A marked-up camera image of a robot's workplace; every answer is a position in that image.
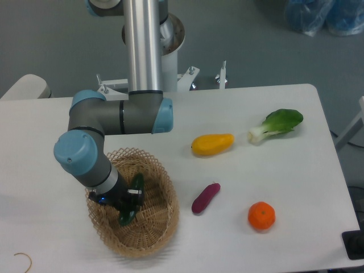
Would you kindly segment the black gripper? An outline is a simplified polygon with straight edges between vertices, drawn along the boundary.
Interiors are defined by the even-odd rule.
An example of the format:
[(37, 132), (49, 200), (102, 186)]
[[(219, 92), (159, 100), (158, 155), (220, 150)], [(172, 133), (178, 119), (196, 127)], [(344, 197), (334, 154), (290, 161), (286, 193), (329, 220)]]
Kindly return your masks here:
[(127, 192), (132, 198), (144, 199), (144, 190), (129, 188), (131, 188), (131, 184), (128, 185), (123, 178), (118, 178), (111, 190), (106, 193), (91, 191), (88, 199), (102, 206), (108, 205), (116, 208), (119, 211), (119, 219), (133, 219), (137, 213), (137, 207), (131, 204), (121, 206), (121, 203), (128, 199)]

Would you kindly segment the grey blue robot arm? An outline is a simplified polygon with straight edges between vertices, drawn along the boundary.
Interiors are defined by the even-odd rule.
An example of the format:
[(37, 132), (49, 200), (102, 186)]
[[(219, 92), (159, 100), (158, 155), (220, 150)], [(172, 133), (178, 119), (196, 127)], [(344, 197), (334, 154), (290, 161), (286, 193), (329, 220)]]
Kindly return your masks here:
[(78, 92), (69, 110), (68, 130), (53, 148), (62, 168), (89, 189), (89, 199), (119, 211), (128, 225), (144, 202), (144, 179), (130, 185), (104, 154), (107, 135), (167, 133), (173, 128), (172, 101), (163, 95), (162, 49), (173, 28), (167, 1), (87, 1), (98, 16), (123, 16), (129, 75), (128, 98), (109, 101), (93, 90)]

